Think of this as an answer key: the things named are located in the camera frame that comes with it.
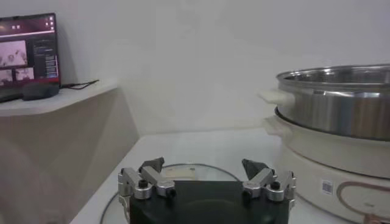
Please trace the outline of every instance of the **pot rim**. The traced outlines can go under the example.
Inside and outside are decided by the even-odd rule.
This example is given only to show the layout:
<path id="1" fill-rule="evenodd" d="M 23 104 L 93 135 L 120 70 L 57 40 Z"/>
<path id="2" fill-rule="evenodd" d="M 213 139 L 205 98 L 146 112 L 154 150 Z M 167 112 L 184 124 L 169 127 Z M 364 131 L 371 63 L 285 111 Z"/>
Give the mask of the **pot rim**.
<path id="1" fill-rule="evenodd" d="M 299 86 L 301 88 L 345 88 L 381 91 L 386 89 L 390 91 L 390 64 L 301 69 L 280 73 L 276 78 L 284 85 Z"/>

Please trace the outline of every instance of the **white wall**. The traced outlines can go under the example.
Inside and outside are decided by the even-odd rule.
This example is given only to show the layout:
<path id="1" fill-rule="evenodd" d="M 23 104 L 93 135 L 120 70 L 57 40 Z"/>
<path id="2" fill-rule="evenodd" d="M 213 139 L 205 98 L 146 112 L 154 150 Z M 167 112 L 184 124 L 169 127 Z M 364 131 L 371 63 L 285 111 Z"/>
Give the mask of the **white wall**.
<path id="1" fill-rule="evenodd" d="M 141 134 L 257 125 L 290 69 L 390 58 L 390 1 L 12 0 L 54 11 L 64 80 L 118 76 Z"/>

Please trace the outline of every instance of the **computer screen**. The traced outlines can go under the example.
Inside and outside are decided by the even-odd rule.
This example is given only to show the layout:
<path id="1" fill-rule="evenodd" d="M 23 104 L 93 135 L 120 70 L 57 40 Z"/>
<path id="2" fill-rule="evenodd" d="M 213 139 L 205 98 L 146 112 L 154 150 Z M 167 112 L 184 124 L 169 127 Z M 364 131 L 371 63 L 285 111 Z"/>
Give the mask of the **computer screen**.
<path id="1" fill-rule="evenodd" d="M 55 14 L 0 19 L 0 88 L 60 82 Z"/>

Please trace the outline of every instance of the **white countertop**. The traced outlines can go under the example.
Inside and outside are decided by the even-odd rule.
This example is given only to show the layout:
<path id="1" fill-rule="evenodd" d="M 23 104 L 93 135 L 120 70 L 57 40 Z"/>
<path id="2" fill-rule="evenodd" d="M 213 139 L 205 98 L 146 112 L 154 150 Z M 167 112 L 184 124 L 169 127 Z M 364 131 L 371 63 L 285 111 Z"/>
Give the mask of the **white countertop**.
<path id="1" fill-rule="evenodd" d="M 99 223 L 109 199 L 118 190 L 117 174 L 123 167 L 137 169 L 143 161 L 163 156 L 165 165 L 187 162 L 204 163 L 227 170 L 241 180 L 247 180 L 241 160 L 247 158 L 273 167 L 275 157 L 280 152 L 279 145 L 279 138 L 267 135 L 263 129 L 144 136 L 103 182 L 71 224 Z M 291 210 L 289 223 L 344 224 L 350 222 L 298 198 L 296 206 Z"/>

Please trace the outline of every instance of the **screw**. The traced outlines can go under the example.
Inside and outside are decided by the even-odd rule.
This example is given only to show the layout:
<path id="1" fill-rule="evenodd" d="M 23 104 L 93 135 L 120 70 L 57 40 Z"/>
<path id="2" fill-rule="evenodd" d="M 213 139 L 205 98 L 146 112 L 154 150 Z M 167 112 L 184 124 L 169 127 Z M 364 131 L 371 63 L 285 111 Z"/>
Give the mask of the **screw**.
<path id="1" fill-rule="evenodd" d="M 271 189 L 272 190 L 279 190 L 280 189 L 280 183 L 278 181 L 274 181 L 271 183 Z"/>
<path id="2" fill-rule="evenodd" d="M 138 182 L 138 187 L 141 188 L 141 189 L 147 188 L 147 181 L 146 180 L 140 180 Z"/>

